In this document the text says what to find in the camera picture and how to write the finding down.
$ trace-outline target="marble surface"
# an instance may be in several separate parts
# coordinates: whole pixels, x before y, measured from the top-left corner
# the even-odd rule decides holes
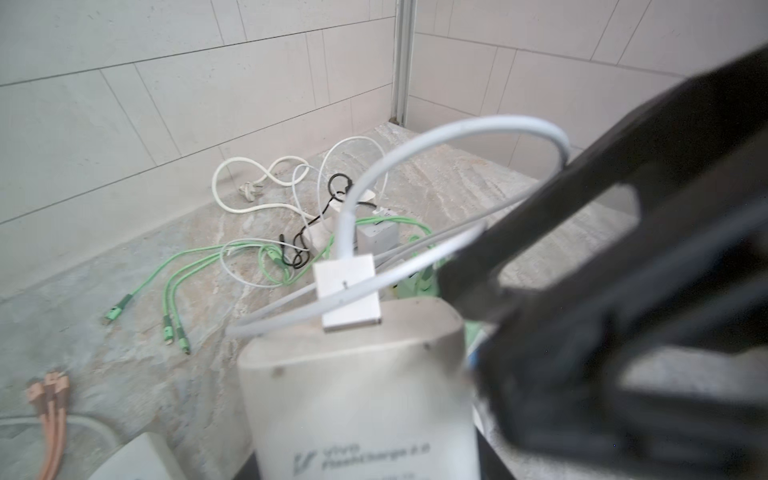
[[[369,135],[391,150],[414,134],[384,124]],[[328,171],[358,178],[377,158],[366,142],[352,142],[329,160]],[[310,163],[317,165],[321,159],[315,156]],[[287,177],[290,168],[277,174]],[[437,230],[532,182],[441,146],[392,171],[384,203]],[[314,188],[312,181],[305,181],[297,189],[307,210],[314,205]],[[227,201],[245,204],[239,198]],[[289,188],[268,184],[258,201],[292,202],[292,196]],[[101,317],[179,250],[241,237],[292,237],[300,224],[287,209],[235,215],[210,204],[0,303],[0,362],[6,367],[0,370],[2,416],[31,415],[24,397],[27,381],[49,369],[65,369],[72,382],[72,412],[105,421],[125,441],[144,431],[161,434],[190,480],[229,480],[250,454],[250,432],[235,369],[244,341],[226,337],[224,327],[306,285],[311,274],[291,289],[274,290],[236,283],[216,264],[190,278],[179,289],[177,301],[191,356],[175,344],[165,346],[161,336],[161,290],[170,273],[187,263],[183,260],[142,290],[112,325],[103,326]],[[545,286],[633,224],[626,214],[587,206],[507,266],[502,281]],[[401,229],[403,239],[411,233]],[[232,264],[246,278],[258,277],[255,256],[241,255]],[[42,451],[40,429],[0,429],[0,478],[34,478]],[[59,480],[87,478],[109,453],[95,434],[72,427]],[[519,478],[577,478],[563,472],[583,470],[567,464],[552,470],[560,464],[519,453],[506,459]]]

